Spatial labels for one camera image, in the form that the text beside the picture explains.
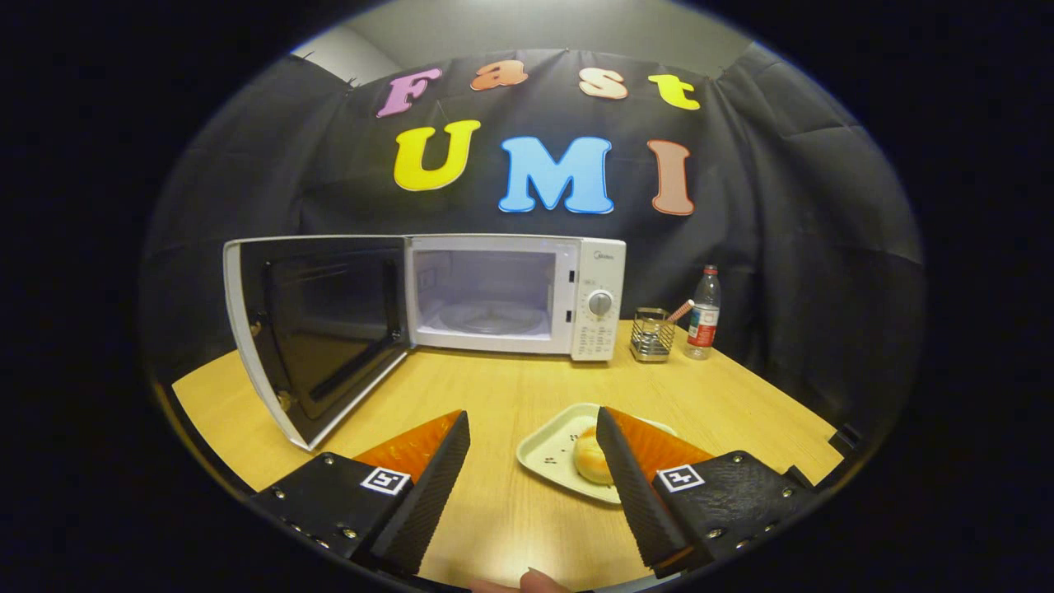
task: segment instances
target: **pink letter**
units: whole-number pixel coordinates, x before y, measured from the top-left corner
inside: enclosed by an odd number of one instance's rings
[[[426,70],[425,72],[418,72],[417,74],[392,80],[390,82],[392,92],[388,95],[388,102],[385,103],[384,108],[377,112],[377,117],[403,113],[410,108],[410,101],[407,99],[410,97],[415,99],[419,97],[425,92],[425,87],[428,86],[428,81],[435,80],[441,76],[443,76],[443,71],[433,67],[432,70]]]

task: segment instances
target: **blue letter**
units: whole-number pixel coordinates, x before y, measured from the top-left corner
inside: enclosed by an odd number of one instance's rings
[[[497,202],[502,211],[534,209],[534,199],[527,195],[528,180],[534,182],[542,203],[552,210],[572,179],[574,185],[564,207],[581,214],[607,214],[614,210],[604,185],[604,155],[611,150],[611,142],[604,138],[575,138],[560,163],[552,160],[542,141],[533,136],[509,138],[502,142],[502,147],[509,153],[508,194]]]

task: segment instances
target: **bun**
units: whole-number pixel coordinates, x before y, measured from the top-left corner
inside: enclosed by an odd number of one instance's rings
[[[598,485],[613,485],[611,471],[607,469],[604,451],[597,442],[597,427],[590,427],[574,441],[574,469],[583,478]]]

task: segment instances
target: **wooden table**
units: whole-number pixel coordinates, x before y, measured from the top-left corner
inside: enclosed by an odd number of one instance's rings
[[[650,574],[620,507],[594,501],[521,467],[524,438],[567,407],[610,406],[668,424],[714,455],[744,450],[776,470],[797,466],[814,483],[841,461],[835,429],[724,355],[681,354],[678,330],[666,363],[642,364],[619,327],[614,359],[492,355],[422,349],[411,354],[320,447],[352,457],[456,409],[469,413],[472,447],[419,576],[465,586],[472,577],[515,585],[533,567],[572,591]],[[238,354],[174,386],[191,421],[216,454],[256,490],[310,459],[278,430]]]

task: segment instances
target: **black curtain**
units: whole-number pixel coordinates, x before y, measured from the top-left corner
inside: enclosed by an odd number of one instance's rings
[[[516,59],[528,80],[472,91],[481,65]],[[583,67],[618,71],[629,96],[589,97]],[[443,77],[402,114],[376,112],[397,76]],[[701,103],[664,102],[655,74],[695,86]],[[427,169],[447,156],[443,127],[477,119],[463,175],[447,186],[395,184],[395,136],[437,130]],[[558,204],[497,207],[508,183],[504,139],[538,137],[554,159],[581,136],[611,141],[609,214]],[[696,211],[657,211],[647,140],[690,151]],[[144,343],[171,382],[234,349],[220,246],[282,234],[514,232],[627,242],[621,311],[672,310],[705,263],[723,289],[716,347],[836,427],[884,432],[912,384],[921,344],[924,280],[907,199],[881,150],[801,71],[755,43],[719,79],[590,52],[502,52],[427,64],[350,88],[314,64],[286,58],[226,105],[173,171],[143,262]]]

